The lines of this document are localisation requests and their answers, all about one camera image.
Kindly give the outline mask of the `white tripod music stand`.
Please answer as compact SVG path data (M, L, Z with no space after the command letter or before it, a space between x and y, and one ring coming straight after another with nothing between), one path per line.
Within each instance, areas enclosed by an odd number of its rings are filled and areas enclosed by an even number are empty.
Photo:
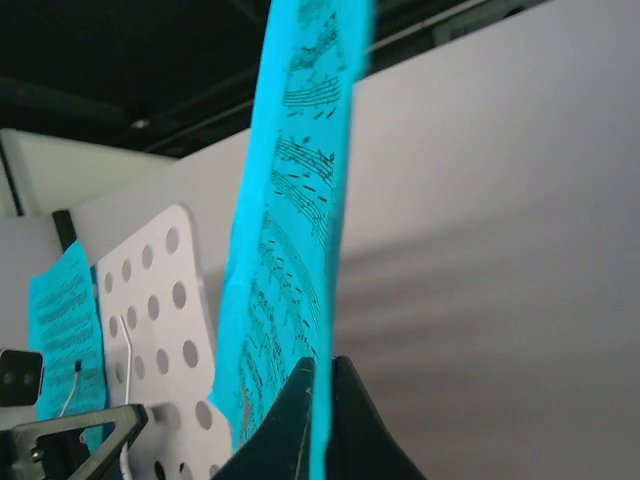
M230 429L208 396L213 327L188 210L174 204L96 264L113 406L149 420L130 447L135 479L209 479L231 456Z

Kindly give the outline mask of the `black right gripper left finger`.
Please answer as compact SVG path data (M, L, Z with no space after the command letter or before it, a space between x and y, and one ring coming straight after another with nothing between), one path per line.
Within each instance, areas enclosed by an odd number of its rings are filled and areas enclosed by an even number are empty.
M252 437L213 480L308 480L315 363L300 359Z

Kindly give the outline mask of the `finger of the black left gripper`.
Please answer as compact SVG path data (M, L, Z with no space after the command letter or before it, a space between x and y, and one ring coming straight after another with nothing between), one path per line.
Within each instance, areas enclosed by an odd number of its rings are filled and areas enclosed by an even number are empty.
M145 408L129 404L13 426L1 432L1 477L112 479L147 422Z

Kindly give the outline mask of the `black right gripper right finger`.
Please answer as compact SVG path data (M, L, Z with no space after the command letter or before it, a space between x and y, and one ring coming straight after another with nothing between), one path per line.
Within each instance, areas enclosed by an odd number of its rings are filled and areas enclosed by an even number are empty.
M341 480L424 480L392 437L353 362L333 359L333 420L326 477Z

